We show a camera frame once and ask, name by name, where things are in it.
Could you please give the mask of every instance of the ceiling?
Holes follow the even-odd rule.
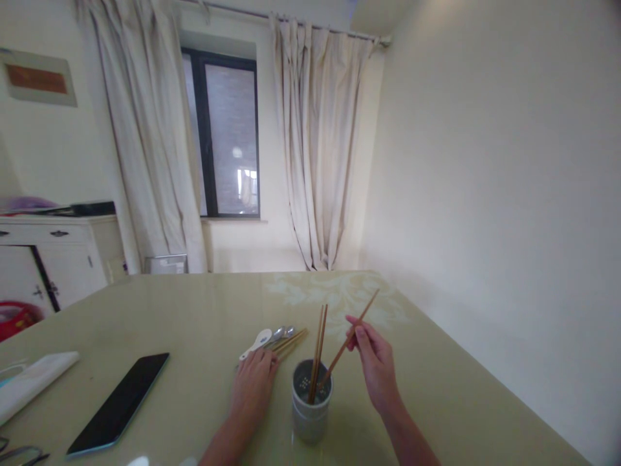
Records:
[[[388,36],[415,0],[358,0],[351,17],[350,29]]]

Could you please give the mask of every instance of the gray cylindrical container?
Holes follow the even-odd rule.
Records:
[[[304,442],[314,445],[322,439],[328,423],[328,405],[332,397],[334,379],[325,383],[320,391],[315,395],[315,403],[307,403],[311,390],[312,359],[300,362],[293,371],[293,429],[296,435]],[[321,364],[317,383],[320,383],[323,376],[328,372],[327,368]]]

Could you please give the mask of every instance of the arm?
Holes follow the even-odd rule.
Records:
[[[357,318],[347,316],[356,324]],[[364,380],[373,406],[382,417],[384,426],[401,465],[439,466],[419,428],[409,416],[397,388],[393,348],[370,324],[352,327],[356,332],[349,343],[349,351],[358,348]]]
[[[199,466],[236,465],[265,416],[278,359],[258,349],[242,361],[233,382],[231,411],[213,436]]]

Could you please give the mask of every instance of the cabinet handle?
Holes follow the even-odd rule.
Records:
[[[39,285],[37,285],[37,291],[32,293],[32,296],[39,296],[41,299],[43,299],[43,291],[41,291],[41,288],[39,288]]]

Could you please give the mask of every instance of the curtain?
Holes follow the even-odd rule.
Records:
[[[372,41],[270,17],[289,207],[310,270],[332,270],[347,219],[358,91]]]
[[[200,191],[171,0],[76,0],[95,113],[110,121],[108,165],[130,273],[145,257],[187,254],[207,271]]]

